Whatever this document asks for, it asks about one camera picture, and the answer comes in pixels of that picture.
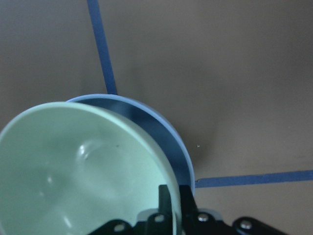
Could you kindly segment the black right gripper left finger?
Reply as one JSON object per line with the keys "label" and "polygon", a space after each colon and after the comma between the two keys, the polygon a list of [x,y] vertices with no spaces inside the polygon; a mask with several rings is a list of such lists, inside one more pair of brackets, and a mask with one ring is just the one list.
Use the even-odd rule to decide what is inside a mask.
{"label": "black right gripper left finger", "polygon": [[158,187],[158,208],[146,209],[137,216],[137,235],[172,235],[173,213],[171,196],[166,185]]}

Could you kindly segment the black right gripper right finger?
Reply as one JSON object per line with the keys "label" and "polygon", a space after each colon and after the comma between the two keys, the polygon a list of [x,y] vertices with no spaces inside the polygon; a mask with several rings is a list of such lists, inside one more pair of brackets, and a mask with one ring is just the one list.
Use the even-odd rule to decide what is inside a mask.
{"label": "black right gripper right finger", "polygon": [[179,187],[182,228],[186,235],[221,235],[222,216],[215,210],[198,208],[191,188]]}

